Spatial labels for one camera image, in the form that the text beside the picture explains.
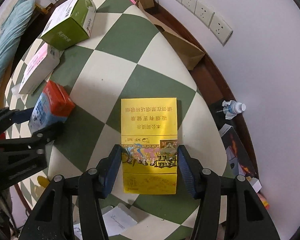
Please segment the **clear plastic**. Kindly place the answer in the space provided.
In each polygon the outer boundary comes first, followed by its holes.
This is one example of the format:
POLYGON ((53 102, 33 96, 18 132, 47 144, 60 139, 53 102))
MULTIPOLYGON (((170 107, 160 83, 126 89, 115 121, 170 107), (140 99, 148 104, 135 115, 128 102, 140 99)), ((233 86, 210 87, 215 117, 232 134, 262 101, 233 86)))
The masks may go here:
POLYGON ((21 94, 19 93, 19 89, 20 89, 20 84, 15 85, 14 87, 11 88, 11 92, 12 94, 16 97, 16 98, 21 98, 21 94))

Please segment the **blue white box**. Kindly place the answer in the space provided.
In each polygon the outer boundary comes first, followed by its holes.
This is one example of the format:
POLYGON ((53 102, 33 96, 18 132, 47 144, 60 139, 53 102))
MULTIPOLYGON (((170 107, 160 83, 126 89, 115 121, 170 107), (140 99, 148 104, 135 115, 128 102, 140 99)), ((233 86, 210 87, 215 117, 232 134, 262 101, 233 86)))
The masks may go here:
POLYGON ((115 207, 106 206, 101 209, 101 213, 109 237, 120 235, 138 224, 137 216, 122 203, 115 207))

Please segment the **blue red milk carton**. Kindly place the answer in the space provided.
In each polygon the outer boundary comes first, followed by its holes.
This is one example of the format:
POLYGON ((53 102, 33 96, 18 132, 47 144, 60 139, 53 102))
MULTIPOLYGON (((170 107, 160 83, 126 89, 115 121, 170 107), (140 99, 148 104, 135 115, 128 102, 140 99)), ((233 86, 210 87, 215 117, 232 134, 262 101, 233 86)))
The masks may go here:
POLYGON ((74 107, 64 87, 48 81, 33 108, 29 120, 30 132, 33 134, 56 122, 65 122, 74 107))

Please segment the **pink white box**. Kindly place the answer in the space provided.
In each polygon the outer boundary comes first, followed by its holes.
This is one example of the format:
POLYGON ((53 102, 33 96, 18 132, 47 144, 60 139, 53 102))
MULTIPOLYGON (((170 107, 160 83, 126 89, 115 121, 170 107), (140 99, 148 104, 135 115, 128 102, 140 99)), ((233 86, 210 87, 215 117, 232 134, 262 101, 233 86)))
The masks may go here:
POLYGON ((44 43, 27 64, 18 93, 32 94, 59 65, 63 51, 44 43))

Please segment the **yellow cigarette pack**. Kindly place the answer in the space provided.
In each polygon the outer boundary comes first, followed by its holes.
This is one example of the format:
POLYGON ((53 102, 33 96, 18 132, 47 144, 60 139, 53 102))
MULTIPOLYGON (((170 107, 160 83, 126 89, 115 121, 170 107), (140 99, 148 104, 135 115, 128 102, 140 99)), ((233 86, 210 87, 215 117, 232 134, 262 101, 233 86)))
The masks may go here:
POLYGON ((123 190, 175 194, 178 164, 176 98, 121 100, 123 190))

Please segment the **green white box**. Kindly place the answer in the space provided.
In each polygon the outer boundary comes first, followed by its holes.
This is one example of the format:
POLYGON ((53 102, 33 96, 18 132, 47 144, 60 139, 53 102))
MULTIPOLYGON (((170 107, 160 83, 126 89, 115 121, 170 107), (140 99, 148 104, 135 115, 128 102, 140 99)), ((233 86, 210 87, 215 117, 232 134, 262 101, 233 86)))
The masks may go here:
POLYGON ((40 38, 66 50, 90 37, 95 15, 93 0, 67 0, 53 11, 40 38))

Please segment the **light blue duvet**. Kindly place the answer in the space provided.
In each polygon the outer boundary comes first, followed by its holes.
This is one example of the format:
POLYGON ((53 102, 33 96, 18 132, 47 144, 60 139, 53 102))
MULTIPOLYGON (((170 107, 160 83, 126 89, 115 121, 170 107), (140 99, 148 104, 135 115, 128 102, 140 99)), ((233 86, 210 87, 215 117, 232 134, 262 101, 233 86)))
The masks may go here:
POLYGON ((35 9, 36 0, 19 0, 2 25, 0 34, 0 83, 12 62, 35 9))

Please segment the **small plastic bottle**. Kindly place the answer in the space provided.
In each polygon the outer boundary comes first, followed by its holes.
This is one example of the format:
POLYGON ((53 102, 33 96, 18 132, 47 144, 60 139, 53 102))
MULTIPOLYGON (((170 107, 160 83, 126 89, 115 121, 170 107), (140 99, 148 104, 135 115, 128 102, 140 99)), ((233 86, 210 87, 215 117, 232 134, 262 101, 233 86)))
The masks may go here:
POLYGON ((241 114, 246 110, 246 105, 244 103, 235 100, 223 101, 222 107, 222 112, 225 114, 226 120, 232 120, 238 114, 241 114))

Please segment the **green white checkered tablecloth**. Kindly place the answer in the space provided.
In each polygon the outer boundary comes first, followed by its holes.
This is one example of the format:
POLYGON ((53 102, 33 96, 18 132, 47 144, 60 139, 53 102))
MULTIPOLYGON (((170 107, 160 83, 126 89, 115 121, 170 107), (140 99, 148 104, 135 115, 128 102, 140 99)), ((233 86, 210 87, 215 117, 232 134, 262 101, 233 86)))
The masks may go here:
MULTIPOLYGON (((64 133, 47 148, 40 174, 75 177, 106 157, 121 138, 121 114, 139 132, 159 131, 169 119, 168 100, 178 106, 178 142, 203 166, 223 174, 226 153, 218 129, 183 62, 156 27, 130 0, 93 0, 97 12, 91 37, 61 56, 49 80, 62 85, 75 103, 64 133)), ((167 171, 171 155, 150 137, 126 137, 128 152, 102 207, 124 204, 138 224, 117 239, 183 239, 191 235, 199 202, 179 178, 170 195, 136 194, 137 178, 123 184, 127 167, 167 171)))

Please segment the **brown paper bag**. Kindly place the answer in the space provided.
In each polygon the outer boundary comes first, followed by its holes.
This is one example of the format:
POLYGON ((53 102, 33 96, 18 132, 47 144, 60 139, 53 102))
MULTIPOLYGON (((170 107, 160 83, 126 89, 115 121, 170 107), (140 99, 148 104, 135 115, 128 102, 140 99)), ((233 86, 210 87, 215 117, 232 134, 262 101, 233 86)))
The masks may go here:
POLYGON ((205 56, 205 53, 196 45, 182 38, 179 34, 173 31, 166 24, 147 13, 139 0, 136 1, 136 6, 148 17, 148 19, 156 26, 156 28, 166 38, 168 43, 180 57, 181 61, 188 70, 193 70, 200 60, 205 56))

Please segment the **white wall socket strip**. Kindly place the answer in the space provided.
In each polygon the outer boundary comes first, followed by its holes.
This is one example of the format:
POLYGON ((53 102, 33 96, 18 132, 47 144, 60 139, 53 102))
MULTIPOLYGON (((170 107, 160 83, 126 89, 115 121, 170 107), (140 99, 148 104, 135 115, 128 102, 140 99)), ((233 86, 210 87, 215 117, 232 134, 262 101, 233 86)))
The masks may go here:
POLYGON ((176 0, 192 12, 217 37, 222 46, 232 36, 233 29, 203 0, 176 0))

